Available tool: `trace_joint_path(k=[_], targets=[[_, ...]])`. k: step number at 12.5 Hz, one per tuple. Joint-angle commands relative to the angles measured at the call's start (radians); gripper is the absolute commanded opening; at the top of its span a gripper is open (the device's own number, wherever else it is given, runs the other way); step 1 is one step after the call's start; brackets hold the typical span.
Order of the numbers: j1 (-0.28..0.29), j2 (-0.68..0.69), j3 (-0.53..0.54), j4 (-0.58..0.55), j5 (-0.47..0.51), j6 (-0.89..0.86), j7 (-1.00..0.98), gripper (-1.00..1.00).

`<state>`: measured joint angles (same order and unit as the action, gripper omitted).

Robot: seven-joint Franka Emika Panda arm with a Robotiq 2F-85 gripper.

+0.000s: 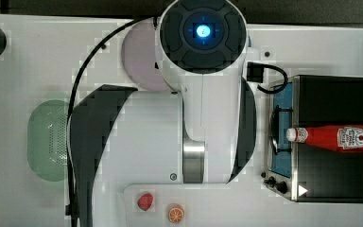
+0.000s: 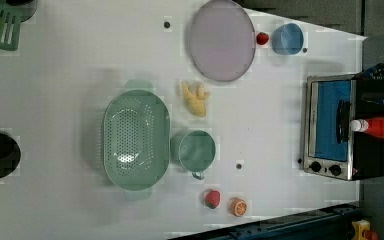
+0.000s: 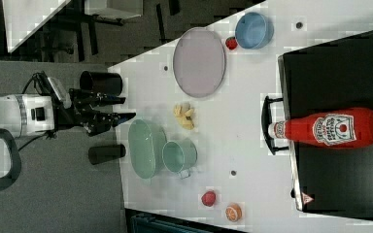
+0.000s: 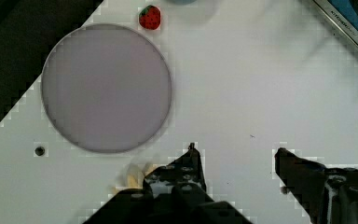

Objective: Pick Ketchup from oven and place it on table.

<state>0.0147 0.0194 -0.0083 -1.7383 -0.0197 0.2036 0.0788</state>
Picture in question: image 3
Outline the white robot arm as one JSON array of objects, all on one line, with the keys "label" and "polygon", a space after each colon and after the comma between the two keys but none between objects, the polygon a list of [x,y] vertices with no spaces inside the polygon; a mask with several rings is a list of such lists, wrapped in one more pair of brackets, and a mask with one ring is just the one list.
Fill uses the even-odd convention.
[{"label": "white robot arm", "polygon": [[103,113],[95,107],[123,104],[124,97],[70,88],[65,107],[56,94],[0,96],[0,129],[14,138],[48,135],[82,127],[89,137],[109,131],[136,116],[135,113]]}]

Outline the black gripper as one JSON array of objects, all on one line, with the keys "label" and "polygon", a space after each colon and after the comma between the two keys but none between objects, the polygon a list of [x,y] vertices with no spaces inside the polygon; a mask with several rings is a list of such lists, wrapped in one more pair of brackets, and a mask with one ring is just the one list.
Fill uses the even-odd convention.
[{"label": "black gripper", "polygon": [[54,110],[54,126],[56,130],[67,130],[80,126],[88,136],[95,136],[107,132],[108,127],[116,127],[136,117],[135,113],[111,113],[102,116],[95,106],[124,104],[126,98],[70,88],[69,97],[72,101],[70,108],[59,104]]}]

